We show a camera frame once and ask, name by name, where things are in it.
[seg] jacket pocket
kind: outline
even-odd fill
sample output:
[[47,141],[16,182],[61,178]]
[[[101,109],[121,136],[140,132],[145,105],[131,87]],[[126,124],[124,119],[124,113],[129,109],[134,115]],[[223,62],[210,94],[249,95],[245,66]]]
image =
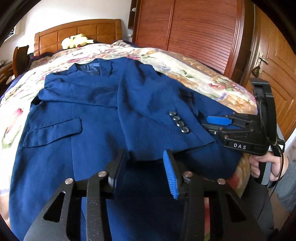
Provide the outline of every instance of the jacket pocket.
[[28,131],[23,147],[37,147],[50,144],[61,138],[79,134],[82,132],[80,118],[67,120],[51,126]]

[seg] person's hand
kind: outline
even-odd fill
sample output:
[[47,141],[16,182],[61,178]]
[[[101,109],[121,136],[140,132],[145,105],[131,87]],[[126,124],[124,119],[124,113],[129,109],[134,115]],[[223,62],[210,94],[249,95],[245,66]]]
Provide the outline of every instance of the person's hand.
[[[251,175],[253,177],[259,177],[259,162],[271,162],[271,173],[270,173],[270,181],[276,181],[279,178],[279,172],[281,170],[281,157],[274,156],[273,152],[268,151],[264,156],[255,156],[250,155],[249,157],[250,165],[251,165]],[[281,177],[285,174],[288,168],[288,158],[286,153],[284,152],[284,166],[283,171],[281,173]]]

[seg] jacket sleeve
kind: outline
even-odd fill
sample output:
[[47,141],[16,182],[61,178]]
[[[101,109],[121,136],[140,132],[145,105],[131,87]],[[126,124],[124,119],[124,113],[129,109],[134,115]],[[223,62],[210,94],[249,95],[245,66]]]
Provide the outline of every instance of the jacket sleeve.
[[289,160],[288,169],[275,192],[284,208],[291,213],[296,205],[296,160]]

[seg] yellow plush toy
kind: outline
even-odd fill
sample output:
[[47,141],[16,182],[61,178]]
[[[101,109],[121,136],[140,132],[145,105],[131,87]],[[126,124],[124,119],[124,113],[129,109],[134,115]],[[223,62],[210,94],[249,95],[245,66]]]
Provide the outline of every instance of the yellow plush toy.
[[71,48],[76,48],[76,47],[82,47],[85,46],[87,44],[93,44],[94,40],[93,39],[88,39],[87,37],[85,37],[84,34],[78,34],[78,35],[74,35],[71,36],[69,38],[65,38],[62,41],[62,48],[63,49],[71,49]]

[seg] bed sheet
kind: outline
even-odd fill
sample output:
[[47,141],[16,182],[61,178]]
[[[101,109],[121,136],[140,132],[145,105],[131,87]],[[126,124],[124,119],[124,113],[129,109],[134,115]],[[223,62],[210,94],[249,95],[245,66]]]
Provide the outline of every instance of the bed sheet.
[[[254,97],[243,87],[180,54],[157,48],[136,48],[117,41],[111,45],[91,44],[64,50],[34,61],[28,72],[11,88],[0,103],[0,214],[9,225],[8,198],[12,168],[21,133],[30,111],[30,103],[44,87],[47,74],[68,69],[73,63],[85,64],[95,58],[127,57],[153,68],[236,112],[256,114]],[[250,176],[248,155],[244,154],[228,183],[239,196]],[[206,239],[209,238],[209,213],[206,211]]]

